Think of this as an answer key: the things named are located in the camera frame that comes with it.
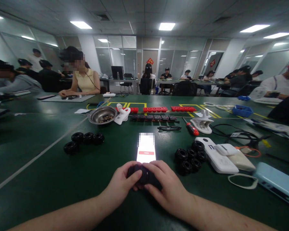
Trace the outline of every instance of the blue power bank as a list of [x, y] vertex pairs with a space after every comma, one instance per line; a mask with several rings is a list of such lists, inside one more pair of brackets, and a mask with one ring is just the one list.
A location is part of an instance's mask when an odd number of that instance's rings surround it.
[[259, 184], [270, 190], [275, 195], [289, 203], [289, 176], [285, 173], [260, 162], [257, 165], [254, 177], [259, 179]]

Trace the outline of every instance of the screwdriver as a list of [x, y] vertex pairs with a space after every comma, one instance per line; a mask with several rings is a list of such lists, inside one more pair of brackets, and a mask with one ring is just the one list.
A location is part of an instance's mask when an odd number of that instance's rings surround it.
[[191, 135], [198, 136], [198, 135], [199, 135], [198, 130], [197, 130], [195, 127], [193, 127], [193, 126], [191, 125], [191, 123], [188, 123], [183, 117], [182, 117], [182, 119], [183, 119], [184, 122], [186, 123], [186, 127], [187, 127], [189, 133], [190, 133]]

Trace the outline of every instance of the hand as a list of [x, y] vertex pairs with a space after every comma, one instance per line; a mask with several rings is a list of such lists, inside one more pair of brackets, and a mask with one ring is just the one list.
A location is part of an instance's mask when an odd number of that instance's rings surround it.
[[122, 204], [131, 188], [135, 191], [137, 190], [135, 184], [140, 179], [142, 171], [138, 170], [127, 178], [128, 169], [136, 164], [141, 165], [141, 163], [137, 161], [130, 161], [119, 167], [113, 174], [106, 189], [101, 193], [101, 197], [107, 200], [111, 211], [114, 211]]
[[192, 215], [194, 198], [182, 185], [177, 175], [162, 160], [155, 160], [151, 163], [143, 163], [160, 182], [163, 189], [159, 191], [151, 184], [144, 187], [157, 200], [157, 202], [170, 214], [187, 221]]

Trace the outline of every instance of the red plastic part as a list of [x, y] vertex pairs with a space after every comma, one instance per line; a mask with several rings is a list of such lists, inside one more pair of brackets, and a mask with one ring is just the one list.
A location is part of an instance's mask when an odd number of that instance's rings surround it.
[[138, 108], [137, 107], [130, 107], [130, 109], [131, 109], [131, 113], [132, 114], [137, 114], [138, 113]]
[[171, 107], [171, 111], [188, 111], [194, 112], [197, 111], [194, 107]]
[[144, 112], [167, 112], [166, 107], [144, 107]]

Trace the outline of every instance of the stainless steel bowl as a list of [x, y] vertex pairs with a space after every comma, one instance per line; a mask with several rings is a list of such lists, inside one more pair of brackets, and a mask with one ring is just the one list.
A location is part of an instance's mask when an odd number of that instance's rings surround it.
[[[107, 122], [100, 123], [100, 121], [104, 120], [103, 116], [105, 115], [113, 116], [113, 118]], [[104, 107], [99, 107], [98, 109], [93, 110], [89, 114], [89, 121], [92, 124], [97, 124], [97, 125], [108, 124], [108, 123], [111, 123], [115, 119], [116, 116], [117, 116], [117, 110], [114, 107], [104, 106]]]

